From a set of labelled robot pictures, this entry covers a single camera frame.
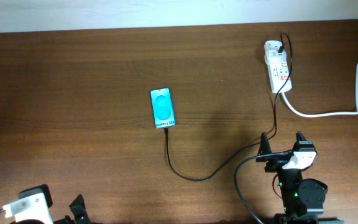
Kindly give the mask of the white USB charger adapter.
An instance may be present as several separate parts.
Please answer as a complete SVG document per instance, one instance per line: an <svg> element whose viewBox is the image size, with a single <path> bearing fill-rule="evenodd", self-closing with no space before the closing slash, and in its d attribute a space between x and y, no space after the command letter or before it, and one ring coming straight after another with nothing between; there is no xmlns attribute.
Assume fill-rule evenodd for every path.
<svg viewBox="0 0 358 224"><path fill-rule="evenodd" d="M267 65L272 65L276 63L286 62L287 53L283 49L283 44L277 40L268 40L264 44L265 50L265 63Z"/></svg>

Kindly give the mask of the white power strip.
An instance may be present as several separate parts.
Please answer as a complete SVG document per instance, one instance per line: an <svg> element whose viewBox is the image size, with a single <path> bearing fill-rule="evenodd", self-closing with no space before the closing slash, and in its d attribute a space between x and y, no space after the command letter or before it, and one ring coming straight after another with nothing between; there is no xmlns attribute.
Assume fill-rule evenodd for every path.
<svg viewBox="0 0 358 224"><path fill-rule="evenodd" d="M290 72L286 62L267 65L272 93L281 93L291 90Z"/></svg>

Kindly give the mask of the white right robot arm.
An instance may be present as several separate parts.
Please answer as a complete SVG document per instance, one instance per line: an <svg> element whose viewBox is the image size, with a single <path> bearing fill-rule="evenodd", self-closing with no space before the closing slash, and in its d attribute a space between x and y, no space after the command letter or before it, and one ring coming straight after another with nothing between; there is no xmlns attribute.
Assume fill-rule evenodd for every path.
<svg viewBox="0 0 358 224"><path fill-rule="evenodd" d="M344 223L337 218L322 218L328 186L316 179L304 179L302 172L313 165L315 146L301 132L296 133L292 149L273 153L265 133L261 134L257 162L264 162L265 171L276 173L279 180L284 213L277 213L274 223Z"/></svg>

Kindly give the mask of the blue screen smartphone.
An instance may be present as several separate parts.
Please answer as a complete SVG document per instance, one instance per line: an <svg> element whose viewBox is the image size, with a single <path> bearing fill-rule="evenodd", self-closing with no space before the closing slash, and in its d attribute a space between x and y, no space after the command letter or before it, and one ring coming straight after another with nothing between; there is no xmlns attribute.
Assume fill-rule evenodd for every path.
<svg viewBox="0 0 358 224"><path fill-rule="evenodd" d="M175 126L175 114L169 88L150 91L154 123L157 129Z"/></svg>

